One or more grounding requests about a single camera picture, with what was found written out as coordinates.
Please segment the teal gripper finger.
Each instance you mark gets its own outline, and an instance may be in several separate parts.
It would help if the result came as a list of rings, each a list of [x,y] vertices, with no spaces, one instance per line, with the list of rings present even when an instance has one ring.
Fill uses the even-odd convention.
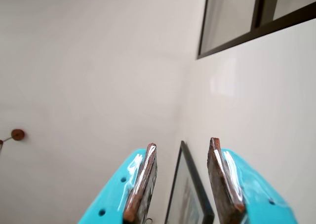
[[[80,224],[145,224],[157,178],[157,146],[134,151],[96,196]]]
[[[208,176],[222,224],[295,224],[288,203],[244,159],[211,138]]]

